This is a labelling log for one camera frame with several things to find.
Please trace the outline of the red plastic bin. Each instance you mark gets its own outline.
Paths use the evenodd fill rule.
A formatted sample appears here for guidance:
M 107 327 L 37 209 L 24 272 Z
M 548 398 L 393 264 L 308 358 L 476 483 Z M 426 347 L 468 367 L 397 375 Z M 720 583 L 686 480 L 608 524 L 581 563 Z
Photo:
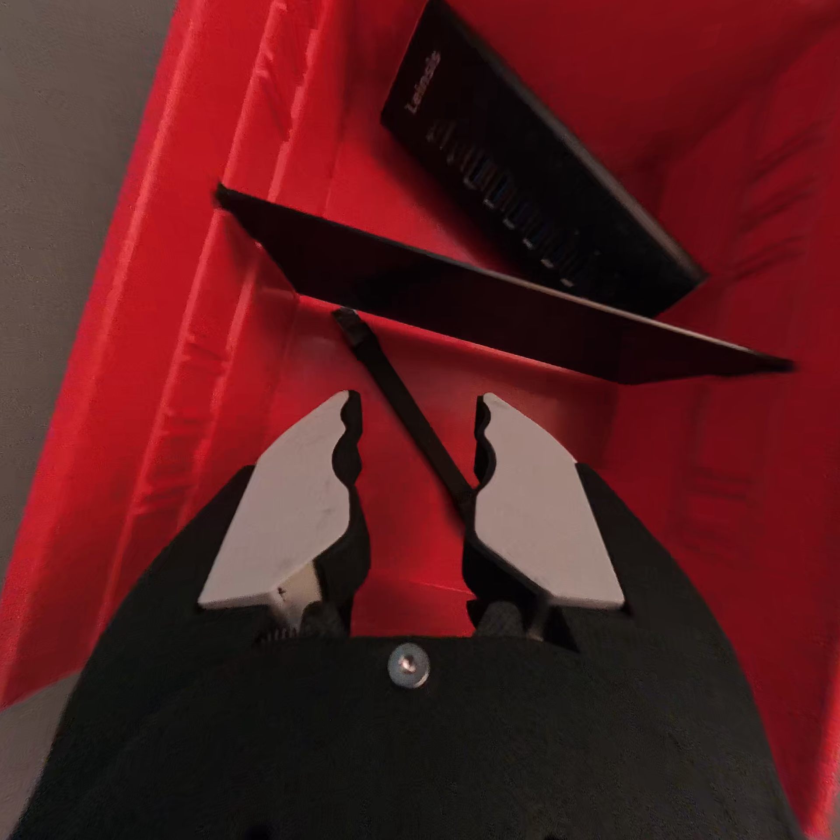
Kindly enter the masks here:
M 357 634 L 466 633 L 461 529 L 325 301 L 212 194 L 524 277 L 381 112 L 427 2 L 179 2 L 18 531 L 2 707 L 333 392 L 364 400 Z M 448 2 L 706 271 L 666 324 L 791 374 L 619 385 L 372 317 L 459 467 L 493 391 L 592 465 L 738 652 L 802 829 L 838 794 L 838 2 Z

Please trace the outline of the black usb hub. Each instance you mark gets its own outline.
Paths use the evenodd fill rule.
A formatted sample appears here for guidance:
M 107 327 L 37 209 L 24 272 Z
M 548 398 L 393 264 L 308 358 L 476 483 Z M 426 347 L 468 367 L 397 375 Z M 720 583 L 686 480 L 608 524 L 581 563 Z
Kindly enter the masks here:
M 706 271 L 445 2 L 381 123 L 530 282 L 652 318 Z

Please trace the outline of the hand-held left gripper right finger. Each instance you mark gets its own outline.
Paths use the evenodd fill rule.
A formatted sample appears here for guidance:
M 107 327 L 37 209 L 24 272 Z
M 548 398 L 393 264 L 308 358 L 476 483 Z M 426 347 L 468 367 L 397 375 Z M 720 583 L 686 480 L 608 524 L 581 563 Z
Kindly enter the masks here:
M 563 607 L 625 606 L 580 464 L 549 432 L 494 393 L 476 404 L 478 487 L 468 505 L 464 581 L 484 607 L 517 607 L 525 634 L 562 636 Z

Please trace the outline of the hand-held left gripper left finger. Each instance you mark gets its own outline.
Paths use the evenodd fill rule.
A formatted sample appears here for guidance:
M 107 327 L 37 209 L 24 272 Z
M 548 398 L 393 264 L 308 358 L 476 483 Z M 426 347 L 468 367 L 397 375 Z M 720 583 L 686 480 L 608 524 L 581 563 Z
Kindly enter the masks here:
M 371 569 L 371 538 L 356 483 L 361 395 L 332 395 L 257 459 L 197 604 L 266 607 L 285 631 L 307 615 L 348 637 L 354 598 Z

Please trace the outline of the black divider panel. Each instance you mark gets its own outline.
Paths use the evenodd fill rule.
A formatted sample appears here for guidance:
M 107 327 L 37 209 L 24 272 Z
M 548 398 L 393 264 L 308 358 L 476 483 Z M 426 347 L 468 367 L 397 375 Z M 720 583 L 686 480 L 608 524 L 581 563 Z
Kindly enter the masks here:
M 792 360 L 480 269 L 222 183 L 295 292 L 619 385 L 791 374 Z

